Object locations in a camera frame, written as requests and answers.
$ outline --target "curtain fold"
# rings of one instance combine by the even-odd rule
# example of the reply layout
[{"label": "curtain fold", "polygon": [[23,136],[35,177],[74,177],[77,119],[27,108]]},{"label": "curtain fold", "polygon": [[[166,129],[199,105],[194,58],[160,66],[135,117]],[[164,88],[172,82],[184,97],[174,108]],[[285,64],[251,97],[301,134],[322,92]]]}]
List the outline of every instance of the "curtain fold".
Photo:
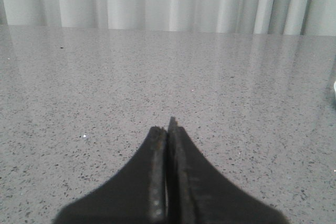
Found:
[{"label": "curtain fold", "polygon": [[0,24],[336,36],[336,0],[0,0]]}]

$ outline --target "black object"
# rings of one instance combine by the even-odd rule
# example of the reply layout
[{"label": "black object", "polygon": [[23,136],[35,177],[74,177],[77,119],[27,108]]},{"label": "black object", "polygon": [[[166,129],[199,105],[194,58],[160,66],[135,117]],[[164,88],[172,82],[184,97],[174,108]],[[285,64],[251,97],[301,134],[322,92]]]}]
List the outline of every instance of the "black object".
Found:
[{"label": "black object", "polygon": [[55,224],[287,224],[241,191],[199,152],[171,118],[152,127],[131,160],[89,195],[65,207]]}]

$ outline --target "gray quartz countertop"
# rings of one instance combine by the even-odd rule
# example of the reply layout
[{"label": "gray quartz countertop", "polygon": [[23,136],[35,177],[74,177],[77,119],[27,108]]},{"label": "gray quartz countertop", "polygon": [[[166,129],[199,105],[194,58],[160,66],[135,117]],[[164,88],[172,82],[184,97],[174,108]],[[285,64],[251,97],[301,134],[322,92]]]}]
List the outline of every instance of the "gray quartz countertop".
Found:
[{"label": "gray quartz countertop", "polygon": [[291,223],[336,220],[336,37],[0,26],[0,223],[51,223],[175,116]]}]

